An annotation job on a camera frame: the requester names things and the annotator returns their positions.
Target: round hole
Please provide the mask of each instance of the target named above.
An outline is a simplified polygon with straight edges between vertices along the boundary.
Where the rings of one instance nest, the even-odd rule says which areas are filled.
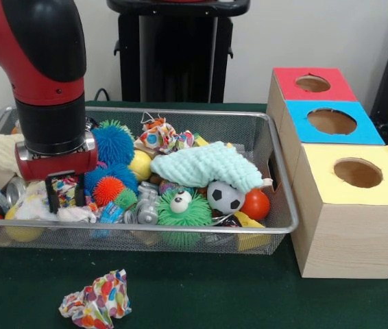
[[[331,88],[330,83],[324,78],[311,74],[298,78],[296,80],[296,85],[311,93],[321,93]]]
[[[361,188],[377,186],[383,180],[383,175],[378,167],[359,158],[346,158],[337,161],[334,172],[341,180]]]
[[[346,113],[332,108],[320,108],[307,115],[308,121],[320,132],[327,134],[351,134],[357,128],[357,122]]]

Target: green spiky toy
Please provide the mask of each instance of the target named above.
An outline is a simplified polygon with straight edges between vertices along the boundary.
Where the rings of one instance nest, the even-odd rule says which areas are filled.
[[[117,198],[113,201],[114,204],[116,204],[121,209],[127,210],[132,205],[134,205],[136,202],[138,202],[138,198],[136,197],[136,194],[134,192],[126,187],[119,193]]]
[[[133,137],[132,131],[126,125],[121,125],[121,122],[119,122],[118,120],[113,120],[113,119],[112,120],[105,120],[99,124],[99,126],[101,128],[106,128],[110,125],[113,125],[114,127],[122,129],[124,132],[126,132],[130,136],[130,138],[134,142],[134,137]]]
[[[208,201],[195,193],[184,212],[176,213],[171,209],[171,202],[178,194],[169,191],[160,197],[158,204],[159,225],[168,226],[206,226],[213,222]],[[197,232],[161,232],[162,239],[173,247],[190,249],[201,239]]]

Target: yellow box top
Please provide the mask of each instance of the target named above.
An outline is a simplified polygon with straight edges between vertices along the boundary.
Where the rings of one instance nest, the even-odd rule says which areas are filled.
[[[324,203],[388,206],[388,146],[302,145]]]

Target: red box top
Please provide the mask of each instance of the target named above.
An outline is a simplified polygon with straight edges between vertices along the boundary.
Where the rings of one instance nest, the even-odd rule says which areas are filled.
[[[274,73],[286,101],[357,101],[339,69],[277,67]]]

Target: orange spiky ball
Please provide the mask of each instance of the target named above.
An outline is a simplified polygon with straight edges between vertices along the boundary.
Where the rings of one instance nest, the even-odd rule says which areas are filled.
[[[99,207],[105,207],[115,200],[120,192],[125,188],[119,179],[106,176],[103,177],[93,190],[93,198]]]

